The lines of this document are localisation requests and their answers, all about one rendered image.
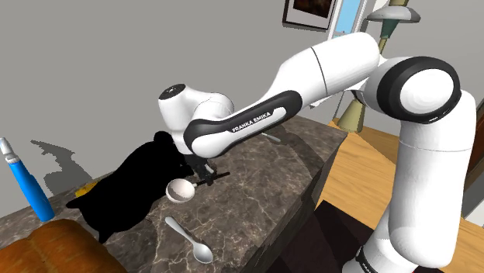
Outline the black animal-shaped figure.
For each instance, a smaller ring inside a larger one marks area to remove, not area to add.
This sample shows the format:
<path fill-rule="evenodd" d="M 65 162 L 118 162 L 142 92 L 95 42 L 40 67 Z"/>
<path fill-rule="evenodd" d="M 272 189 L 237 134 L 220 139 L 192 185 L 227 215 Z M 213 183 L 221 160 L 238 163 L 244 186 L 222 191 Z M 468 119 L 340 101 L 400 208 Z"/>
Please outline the black animal-shaped figure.
<path fill-rule="evenodd" d="M 114 233 L 141 222 L 153 203 L 165 195 L 170 181 L 193 174 L 170 133 L 158 131 L 152 141 L 139 146 L 112 174 L 66 207 L 79 209 L 103 244 Z"/>

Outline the orange-brown bread loaf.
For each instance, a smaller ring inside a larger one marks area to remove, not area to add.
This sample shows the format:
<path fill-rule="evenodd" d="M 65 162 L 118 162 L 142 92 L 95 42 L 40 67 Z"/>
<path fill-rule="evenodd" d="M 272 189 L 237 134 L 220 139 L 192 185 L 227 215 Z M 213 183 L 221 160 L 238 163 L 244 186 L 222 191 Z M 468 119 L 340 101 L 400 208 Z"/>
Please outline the orange-brown bread loaf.
<path fill-rule="evenodd" d="M 128 273 L 70 219 L 51 221 L 0 250 L 0 273 Z"/>

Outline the blue bottle with white cap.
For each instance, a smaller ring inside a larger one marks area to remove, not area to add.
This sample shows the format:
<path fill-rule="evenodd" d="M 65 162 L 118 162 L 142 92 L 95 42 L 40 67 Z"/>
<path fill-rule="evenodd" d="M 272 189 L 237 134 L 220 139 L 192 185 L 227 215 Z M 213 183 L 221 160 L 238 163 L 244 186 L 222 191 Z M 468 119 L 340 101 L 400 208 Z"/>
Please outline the blue bottle with white cap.
<path fill-rule="evenodd" d="M 46 194 L 4 137 L 0 138 L 0 151 L 4 155 L 22 193 L 39 220 L 46 222 L 53 219 L 54 211 Z"/>

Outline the yellow flat thing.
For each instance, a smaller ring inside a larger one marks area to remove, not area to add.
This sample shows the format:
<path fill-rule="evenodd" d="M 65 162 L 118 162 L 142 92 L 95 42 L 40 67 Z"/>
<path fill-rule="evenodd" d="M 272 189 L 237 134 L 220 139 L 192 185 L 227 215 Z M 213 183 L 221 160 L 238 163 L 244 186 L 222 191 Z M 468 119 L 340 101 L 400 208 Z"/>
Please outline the yellow flat thing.
<path fill-rule="evenodd" d="M 75 194 L 75 197 L 78 198 L 80 196 L 83 196 L 85 195 L 86 193 L 90 192 L 96 185 L 98 184 L 98 182 L 96 181 L 92 181 L 92 182 L 89 182 L 87 183 L 86 185 L 80 187 L 74 194 Z"/>

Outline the framed wall picture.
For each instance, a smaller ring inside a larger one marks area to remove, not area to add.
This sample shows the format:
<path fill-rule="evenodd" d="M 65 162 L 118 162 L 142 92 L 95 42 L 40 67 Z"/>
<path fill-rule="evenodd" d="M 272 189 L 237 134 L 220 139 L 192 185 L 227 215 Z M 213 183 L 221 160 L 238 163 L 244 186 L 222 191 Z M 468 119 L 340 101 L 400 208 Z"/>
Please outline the framed wall picture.
<path fill-rule="evenodd" d="M 328 30 L 337 0 L 285 0 L 282 22 Z"/>

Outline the floor lamp with grey shade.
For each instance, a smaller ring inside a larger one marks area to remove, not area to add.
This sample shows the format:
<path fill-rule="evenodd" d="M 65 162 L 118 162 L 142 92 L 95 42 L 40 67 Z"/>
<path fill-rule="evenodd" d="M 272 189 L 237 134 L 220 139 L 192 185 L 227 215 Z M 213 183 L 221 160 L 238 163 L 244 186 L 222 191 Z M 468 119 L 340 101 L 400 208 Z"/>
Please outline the floor lamp with grey shade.
<path fill-rule="evenodd" d="M 420 15 L 412 8 L 409 8 L 409 0 L 388 0 L 382 7 L 375 9 L 365 20 L 380 22 L 382 24 L 379 53 L 382 53 L 388 39 L 400 23 L 418 23 Z M 363 129 L 365 117 L 365 105 L 360 102 L 355 93 L 354 99 L 345 109 L 343 115 L 337 122 L 337 126 L 348 133 L 360 133 Z"/>

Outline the silver spoon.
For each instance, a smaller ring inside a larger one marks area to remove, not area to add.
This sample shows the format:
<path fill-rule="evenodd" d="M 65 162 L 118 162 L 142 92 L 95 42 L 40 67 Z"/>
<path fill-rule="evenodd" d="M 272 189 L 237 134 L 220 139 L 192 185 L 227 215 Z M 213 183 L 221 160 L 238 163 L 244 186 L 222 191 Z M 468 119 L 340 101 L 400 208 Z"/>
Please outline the silver spoon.
<path fill-rule="evenodd" d="M 210 264 L 213 262 L 213 253 L 205 245 L 196 242 L 191 236 L 189 236 L 182 226 L 172 217 L 166 216 L 164 218 L 166 224 L 168 224 L 174 231 L 182 235 L 188 242 L 192 244 L 192 253 L 194 258 L 202 264 Z"/>

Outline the window with white frame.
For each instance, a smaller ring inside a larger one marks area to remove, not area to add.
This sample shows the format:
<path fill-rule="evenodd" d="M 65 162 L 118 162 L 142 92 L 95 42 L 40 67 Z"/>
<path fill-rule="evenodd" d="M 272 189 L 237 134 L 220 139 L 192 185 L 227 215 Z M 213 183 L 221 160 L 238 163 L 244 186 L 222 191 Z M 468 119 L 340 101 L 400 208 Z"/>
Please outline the window with white frame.
<path fill-rule="evenodd" d="M 328 39 L 357 32 L 368 0 L 337 0 Z"/>

